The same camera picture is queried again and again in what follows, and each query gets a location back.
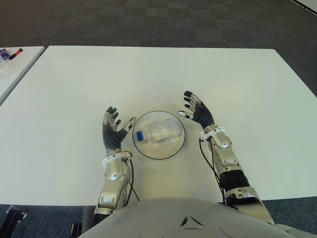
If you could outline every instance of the water bottle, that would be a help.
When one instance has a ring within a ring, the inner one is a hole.
[[[148,124],[144,127],[144,130],[137,131],[136,134],[139,142],[159,142],[178,136],[180,132],[180,123],[168,118]]]

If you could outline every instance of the black cable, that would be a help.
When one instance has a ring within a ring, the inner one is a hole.
[[[129,195],[127,197],[127,200],[125,202],[125,206],[128,205],[130,197],[131,197],[131,193],[132,193],[132,188],[133,188],[133,182],[134,182],[134,169],[133,169],[133,163],[132,160],[130,160],[130,165],[131,165],[131,170],[132,170],[132,180],[131,180],[131,186],[130,186],[130,191],[129,191]]]
[[[131,186],[131,182],[129,182],[130,187],[132,188],[132,191],[134,192],[134,195],[137,197],[137,200],[140,201],[139,196],[137,195],[136,191],[134,190],[134,187]]]
[[[212,157],[212,165],[210,164],[210,162],[208,161],[207,157],[205,156],[204,152],[203,152],[203,149],[202,149],[202,141],[201,139],[199,139],[199,148],[200,148],[200,151],[205,159],[205,161],[207,162],[207,164],[210,166],[210,168],[212,169],[213,173],[214,173],[214,176],[216,178],[216,181],[217,181],[217,184],[219,186],[219,189],[220,189],[220,192],[222,194],[222,203],[223,205],[225,205],[225,197],[224,197],[224,190],[223,188],[221,188],[220,186],[220,177],[219,175],[217,174],[216,170],[214,169],[214,161],[213,161],[213,151],[212,151],[212,144],[211,144],[211,141],[210,142],[210,146],[211,146],[211,157]]]

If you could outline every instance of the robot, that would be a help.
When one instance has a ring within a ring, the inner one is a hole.
[[[131,152],[123,151],[121,143],[136,118],[130,119],[117,131],[121,120],[114,123],[118,112],[116,108],[109,107],[103,120],[107,151],[103,160],[105,184],[92,215],[84,212],[83,234],[80,237],[317,238],[289,226],[274,224],[243,173],[224,128],[214,123],[210,111],[198,96],[190,91],[186,91],[184,96],[185,107],[192,113],[179,111],[178,114],[202,126],[200,143],[209,144],[212,164],[206,161],[215,174],[223,204],[190,198],[156,198],[127,206],[133,189],[133,163]]]

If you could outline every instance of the white desk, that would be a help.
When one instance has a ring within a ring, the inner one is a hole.
[[[95,205],[104,183],[102,120],[183,110],[199,95],[226,128],[262,199],[317,195],[317,98],[274,50],[49,47],[0,107],[0,203]],[[142,156],[131,132],[142,199],[220,201],[201,156],[197,123],[181,118],[184,147]]]
[[[20,47],[0,47],[5,48],[10,55],[14,54]],[[2,66],[4,74],[0,74],[0,105],[8,93],[15,87],[25,72],[43,52],[43,46],[21,47],[23,51],[13,60]]]
[[[305,6],[309,7],[310,9],[317,11],[317,1],[316,0],[297,0],[297,1],[304,4]]]

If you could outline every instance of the marker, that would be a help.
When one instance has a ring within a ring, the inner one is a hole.
[[[18,54],[20,54],[23,50],[20,48],[17,52],[15,52],[13,55],[11,55],[9,57],[9,60],[12,60],[14,59]]]

